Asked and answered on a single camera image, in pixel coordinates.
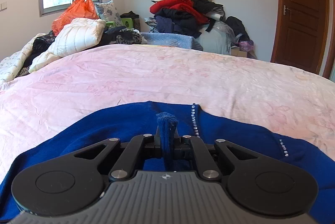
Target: logo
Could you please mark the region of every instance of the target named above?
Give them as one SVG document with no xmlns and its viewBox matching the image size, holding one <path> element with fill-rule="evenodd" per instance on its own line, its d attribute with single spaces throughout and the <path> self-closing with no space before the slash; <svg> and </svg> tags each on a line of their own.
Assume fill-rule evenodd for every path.
<svg viewBox="0 0 335 224">
<path fill-rule="evenodd" d="M 162 176 L 162 178 L 163 179 L 165 179 L 165 180 L 168 180 L 168 179 L 170 179 L 170 178 L 172 178 L 169 174 L 164 174 L 163 176 Z"/>
</svg>

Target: orange plastic bag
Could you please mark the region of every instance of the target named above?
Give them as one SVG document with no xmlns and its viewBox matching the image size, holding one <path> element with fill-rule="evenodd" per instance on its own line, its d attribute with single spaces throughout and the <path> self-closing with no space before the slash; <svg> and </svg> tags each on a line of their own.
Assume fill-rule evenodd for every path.
<svg viewBox="0 0 335 224">
<path fill-rule="evenodd" d="M 55 36 L 63 27 L 70 24 L 75 18 L 99 19 L 92 0 L 75 0 L 65 12 L 63 12 L 51 26 Z"/>
</svg>

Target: purple bag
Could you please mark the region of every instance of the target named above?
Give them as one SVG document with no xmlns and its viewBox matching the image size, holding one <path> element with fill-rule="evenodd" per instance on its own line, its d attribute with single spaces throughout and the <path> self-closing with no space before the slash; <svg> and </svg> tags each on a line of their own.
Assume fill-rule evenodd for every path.
<svg viewBox="0 0 335 224">
<path fill-rule="evenodd" d="M 254 50 L 254 41 L 241 41 L 238 43 L 240 45 L 240 51 L 249 52 Z"/>
</svg>

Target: red garment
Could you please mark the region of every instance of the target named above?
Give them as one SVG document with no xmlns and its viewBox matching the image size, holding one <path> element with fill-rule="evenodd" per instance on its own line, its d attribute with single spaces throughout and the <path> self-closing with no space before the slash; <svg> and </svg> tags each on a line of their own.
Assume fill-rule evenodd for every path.
<svg viewBox="0 0 335 224">
<path fill-rule="evenodd" d="M 204 14 L 196 11 L 189 5 L 180 3 L 177 5 L 171 6 L 169 9 L 175 9 L 178 11 L 185 11 L 185 12 L 190 13 L 191 15 L 195 17 L 195 20 L 197 21 L 199 25 L 204 25 L 208 23 L 208 18 Z"/>
<path fill-rule="evenodd" d="M 199 25 L 207 24 L 208 18 L 204 14 L 193 9 L 193 4 L 192 0 L 162 0 L 153 4 L 150 7 L 150 12 L 156 14 L 161 8 L 185 11 L 193 15 Z"/>
<path fill-rule="evenodd" d="M 193 7 L 193 4 L 194 4 L 192 0 L 162 0 L 162 1 L 158 1 L 157 3 L 153 4 L 150 7 L 150 12 L 152 14 L 156 14 L 161 8 L 169 8 L 179 3 L 187 4 L 191 7 Z"/>
</svg>

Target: patterned pillow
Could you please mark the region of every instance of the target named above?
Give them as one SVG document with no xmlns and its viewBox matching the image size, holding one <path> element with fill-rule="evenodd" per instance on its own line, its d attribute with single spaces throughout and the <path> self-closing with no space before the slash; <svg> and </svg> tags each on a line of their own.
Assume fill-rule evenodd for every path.
<svg viewBox="0 0 335 224">
<path fill-rule="evenodd" d="M 107 3 L 96 3 L 95 8 L 102 20 L 105 20 L 106 22 L 115 21 L 117 27 L 122 26 L 121 17 L 112 0 Z"/>
</svg>

